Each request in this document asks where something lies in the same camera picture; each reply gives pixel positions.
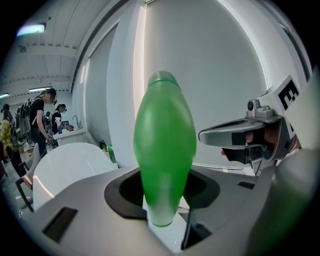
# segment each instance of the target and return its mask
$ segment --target yellow jacket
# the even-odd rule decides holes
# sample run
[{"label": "yellow jacket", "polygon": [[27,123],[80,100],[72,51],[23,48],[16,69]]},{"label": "yellow jacket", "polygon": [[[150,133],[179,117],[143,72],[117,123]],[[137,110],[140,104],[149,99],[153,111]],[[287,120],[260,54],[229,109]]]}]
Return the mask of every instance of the yellow jacket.
[{"label": "yellow jacket", "polygon": [[0,142],[4,143],[4,150],[6,150],[7,146],[9,146],[14,152],[16,152],[19,148],[14,146],[11,141],[11,127],[12,124],[4,119],[2,121],[2,131],[0,134]]}]

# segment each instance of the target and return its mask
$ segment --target fluorescent light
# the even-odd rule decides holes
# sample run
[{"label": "fluorescent light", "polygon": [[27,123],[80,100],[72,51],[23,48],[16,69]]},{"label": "fluorescent light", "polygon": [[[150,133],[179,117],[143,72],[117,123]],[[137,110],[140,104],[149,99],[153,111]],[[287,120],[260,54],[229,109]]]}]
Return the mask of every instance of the fluorescent light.
[{"label": "fluorescent light", "polygon": [[137,118],[141,101],[145,95],[145,27],[146,27],[147,8],[141,6],[139,10],[135,42],[133,50],[133,108],[134,117]]},{"label": "fluorescent light", "polygon": [[38,92],[38,91],[43,91],[45,89],[51,89],[52,86],[50,87],[40,87],[40,88],[33,88],[33,89],[29,89],[29,92]]},{"label": "fluorescent light", "polygon": [[45,32],[45,29],[46,27],[44,24],[27,25],[20,28],[16,36],[18,37],[26,34],[43,33]]},{"label": "fluorescent light", "polygon": [[0,99],[8,97],[8,96],[10,96],[9,93],[2,94],[2,95],[0,95]]},{"label": "fluorescent light", "polygon": [[87,82],[87,78],[88,78],[89,64],[90,64],[90,59],[88,59],[85,64],[85,72],[84,72],[84,82],[85,83]]},{"label": "fluorescent light", "polygon": [[82,84],[82,83],[84,82],[85,68],[86,68],[86,65],[84,65],[84,66],[82,67],[80,84]]}]

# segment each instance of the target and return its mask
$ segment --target plastic bottle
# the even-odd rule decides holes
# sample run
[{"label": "plastic bottle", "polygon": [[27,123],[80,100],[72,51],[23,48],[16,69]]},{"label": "plastic bottle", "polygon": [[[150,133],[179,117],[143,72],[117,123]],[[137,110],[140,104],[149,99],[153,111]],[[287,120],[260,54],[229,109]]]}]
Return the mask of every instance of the plastic bottle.
[{"label": "plastic bottle", "polygon": [[111,162],[112,162],[112,163],[116,163],[116,157],[115,157],[114,150],[112,149],[112,144],[109,144],[107,150],[109,151],[109,156],[110,156]]},{"label": "plastic bottle", "polygon": [[140,167],[148,218],[171,224],[196,154],[196,130],[174,76],[156,72],[149,79],[136,117],[134,154]]},{"label": "plastic bottle", "polygon": [[58,134],[62,134],[60,117],[55,118],[56,127],[58,128]]},{"label": "plastic bottle", "polygon": [[103,150],[104,150],[105,152],[108,152],[108,149],[107,149],[106,144],[104,144],[104,145],[102,146],[102,148],[103,148]]}]

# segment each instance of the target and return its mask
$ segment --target black slot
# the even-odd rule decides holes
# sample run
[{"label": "black slot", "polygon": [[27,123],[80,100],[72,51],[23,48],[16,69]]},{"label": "black slot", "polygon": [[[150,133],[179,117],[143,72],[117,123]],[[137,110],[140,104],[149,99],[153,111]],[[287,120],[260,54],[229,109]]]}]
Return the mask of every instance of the black slot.
[{"label": "black slot", "polygon": [[248,164],[248,157],[246,157],[248,149],[229,149],[222,148],[226,158],[231,161],[236,161],[242,164]]},{"label": "black slot", "polygon": [[239,186],[253,190],[255,187],[255,184],[250,183],[250,182],[246,182],[246,181],[241,181],[238,183]]},{"label": "black slot", "polygon": [[147,212],[142,208],[143,198],[139,169],[112,180],[104,190],[104,199],[109,207],[126,219],[147,219]]},{"label": "black slot", "polygon": [[188,236],[185,236],[181,243],[181,250],[185,250],[202,240],[206,239],[212,233],[202,224],[197,223],[190,227]]},{"label": "black slot", "polygon": [[190,170],[183,192],[183,197],[190,209],[208,207],[219,193],[220,186],[214,179]]},{"label": "black slot", "polygon": [[42,232],[56,243],[59,243],[77,212],[78,210],[76,209],[63,207]]}]

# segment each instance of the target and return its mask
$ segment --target ceiling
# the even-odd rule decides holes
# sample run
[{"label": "ceiling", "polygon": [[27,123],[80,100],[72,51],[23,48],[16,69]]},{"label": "ceiling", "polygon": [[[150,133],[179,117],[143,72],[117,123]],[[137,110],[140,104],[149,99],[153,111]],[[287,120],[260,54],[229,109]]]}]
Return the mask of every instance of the ceiling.
[{"label": "ceiling", "polygon": [[0,95],[14,98],[46,86],[70,93],[80,45],[110,1],[51,0],[43,5],[25,24],[46,23],[45,32],[16,38],[1,68]]}]

